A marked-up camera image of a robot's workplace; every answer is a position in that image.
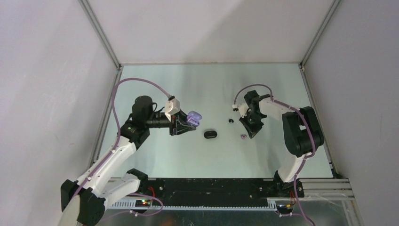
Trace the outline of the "black earbud charging case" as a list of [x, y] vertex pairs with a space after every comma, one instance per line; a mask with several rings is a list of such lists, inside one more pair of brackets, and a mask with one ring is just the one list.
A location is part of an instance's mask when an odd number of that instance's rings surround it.
[[214, 139], [217, 137], [217, 135], [218, 135], [218, 133], [215, 130], [208, 130], [208, 131], [205, 131], [203, 134], [205, 139]]

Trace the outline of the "purple earbud charging case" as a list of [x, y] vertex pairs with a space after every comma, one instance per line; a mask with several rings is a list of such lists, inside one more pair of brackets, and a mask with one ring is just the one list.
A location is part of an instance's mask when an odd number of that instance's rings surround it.
[[187, 115], [187, 122], [194, 127], [198, 127], [200, 125], [201, 119], [202, 115], [196, 111], [190, 111]]

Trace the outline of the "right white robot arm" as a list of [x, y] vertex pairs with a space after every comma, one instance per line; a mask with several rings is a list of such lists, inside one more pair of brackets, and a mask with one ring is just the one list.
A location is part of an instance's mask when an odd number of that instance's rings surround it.
[[271, 188], [275, 194], [285, 197], [297, 191], [299, 174], [305, 162], [324, 144], [324, 135], [312, 107], [295, 108], [275, 99], [271, 94], [259, 95], [255, 90], [244, 96], [245, 102], [233, 101], [233, 110], [239, 112], [239, 121], [250, 139], [263, 128], [267, 117], [279, 120], [288, 154], [282, 166], [275, 172]]

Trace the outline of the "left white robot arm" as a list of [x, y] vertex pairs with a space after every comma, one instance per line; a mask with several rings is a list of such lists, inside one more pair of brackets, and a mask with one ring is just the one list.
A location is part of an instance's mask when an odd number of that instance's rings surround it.
[[135, 193], [144, 197], [149, 190], [148, 176], [136, 169], [110, 183], [109, 180], [150, 135], [150, 129], [168, 128], [171, 136], [194, 131], [202, 116], [191, 111], [184, 113], [179, 101], [170, 97], [159, 111], [149, 96], [136, 98], [132, 112], [118, 129], [115, 143], [108, 152], [75, 181], [66, 180], [61, 186], [62, 216], [60, 226], [95, 226], [104, 213], [123, 197]]

